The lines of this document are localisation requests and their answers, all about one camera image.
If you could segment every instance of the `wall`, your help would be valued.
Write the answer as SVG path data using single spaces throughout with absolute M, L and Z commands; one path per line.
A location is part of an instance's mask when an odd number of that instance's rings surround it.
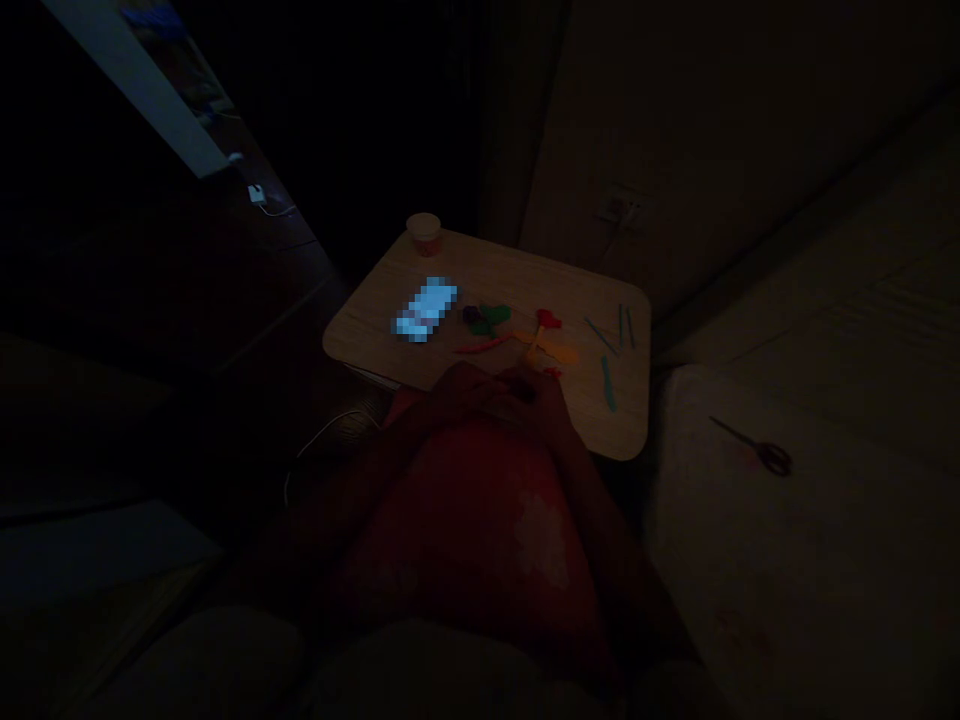
M 106 0 L 43 4 L 197 177 L 229 166 L 116 8 Z
M 574 0 L 520 247 L 663 317 L 956 72 L 956 28 L 937 0 Z M 601 263 L 613 182 L 655 205 Z
M 481 3 L 274 0 L 269 12 L 231 0 L 175 4 L 351 281 L 415 212 L 476 232 Z
M 485 4 L 478 236 L 516 247 L 569 0 Z
M 3 49 L 16 72 L 7 74 L 5 93 L 23 111 L 7 113 L 4 128 L 4 267 L 8 254 L 52 249 L 67 232 L 85 232 L 170 188 L 199 184 L 46 7 L 11 9 L 8 26 L 16 32 Z
M 960 91 L 655 333 L 703 363 L 960 474 Z

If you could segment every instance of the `green play dough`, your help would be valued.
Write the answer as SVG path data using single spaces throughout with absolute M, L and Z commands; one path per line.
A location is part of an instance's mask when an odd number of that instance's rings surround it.
M 470 325 L 470 332 L 473 335 L 489 335 L 493 332 L 493 328 L 490 327 L 488 322 L 478 322 Z
M 483 313 L 483 316 L 491 325 L 499 325 L 500 323 L 510 319 L 509 305 L 497 305 L 493 308 L 489 307 L 488 305 L 481 305 L 480 312 Z

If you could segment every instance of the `white cable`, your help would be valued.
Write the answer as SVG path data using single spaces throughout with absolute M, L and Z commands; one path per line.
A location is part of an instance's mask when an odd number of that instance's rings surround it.
M 306 445 L 304 445 L 302 448 L 300 448 L 300 452 L 297 453 L 296 459 L 299 460 L 299 459 L 300 459 L 300 456 L 303 455 L 303 454 L 307 451 L 307 448 L 310 447 L 311 445 L 313 445 L 313 443 L 316 441 L 316 439 L 317 439 L 318 437 L 320 437 L 321 435 L 323 435 L 323 433 L 326 431 L 326 429 L 327 429 L 328 427 L 330 427 L 331 425 L 333 425 L 333 424 L 334 424 L 337 420 L 339 420 L 340 418 L 345 418 L 347 415 L 363 415 L 367 420 L 369 420 L 370 422 L 373 423 L 373 426 L 374 426 L 377 430 L 380 429 L 380 425 L 377 423 L 377 421 L 374 420 L 372 417 L 370 417 L 370 416 L 369 416 L 367 413 L 365 413 L 363 410 L 347 410 L 345 413 L 340 413 L 340 414 L 337 415 L 335 418 L 333 418 L 330 422 L 328 422 L 326 425 L 324 425 L 322 428 L 320 428 L 320 432 L 318 432 L 316 435 L 314 435 L 312 438 L 310 438 L 310 441 L 309 441 Z M 283 506 L 286 507 L 286 508 L 290 507 L 290 500 L 289 500 L 289 498 L 288 498 L 288 496 L 287 496 L 287 488 L 289 488 L 289 486 L 290 486 L 290 472 L 291 472 L 290 470 L 287 470 L 287 479 L 283 481 Z
M 289 215 L 290 213 L 292 213 L 294 210 L 297 209 L 296 205 L 291 205 L 286 210 L 281 210 L 278 213 L 272 213 L 272 212 L 267 212 L 267 209 L 263 205 L 258 205 L 257 207 L 263 210 L 263 214 L 267 215 L 268 217 L 280 217 L 282 215 Z

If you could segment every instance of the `paper cup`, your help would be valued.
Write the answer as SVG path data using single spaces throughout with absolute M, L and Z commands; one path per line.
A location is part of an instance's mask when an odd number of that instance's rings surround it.
M 431 213 L 417 213 L 407 218 L 407 232 L 413 238 L 417 254 L 423 257 L 436 255 L 442 249 L 440 218 Z

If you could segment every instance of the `plastic tool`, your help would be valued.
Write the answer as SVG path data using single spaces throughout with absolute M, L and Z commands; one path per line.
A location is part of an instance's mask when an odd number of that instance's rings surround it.
M 590 318 L 584 317 L 583 319 L 587 321 L 587 325 L 589 325 L 590 329 L 597 334 L 597 337 L 603 340 L 603 344 L 610 348 L 610 352 L 612 352 L 615 357 L 620 357 L 620 353 L 617 351 L 617 349 L 603 336 L 603 333 L 597 329 L 597 326 L 590 322 Z
M 610 377 L 610 363 L 606 355 L 600 358 L 600 364 L 603 366 L 603 394 L 607 396 L 607 407 L 610 412 L 616 412 L 617 399 L 613 397 L 613 378 Z
M 793 467 L 793 458 L 791 458 L 787 451 L 782 447 L 779 445 L 774 445 L 773 443 L 757 442 L 756 440 L 752 440 L 743 433 L 737 432 L 726 423 L 720 422 L 712 415 L 710 416 L 710 419 L 728 433 L 733 435 L 737 440 L 752 447 L 753 451 L 760 459 L 760 462 L 763 463 L 763 466 L 774 475 L 787 477 L 787 475 L 790 474 L 790 469 Z
M 537 344 L 540 342 L 540 336 L 543 334 L 543 331 L 547 328 L 561 327 L 563 327 L 563 321 L 554 317 L 552 312 L 549 310 L 544 310 L 543 308 L 537 310 L 537 335 L 534 337 L 533 342 L 530 343 L 530 347 L 527 349 L 527 352 L 524 353 L 523 357 L 520 359 L 520 362 L 522 362 L 528 368 L 536 368 Z

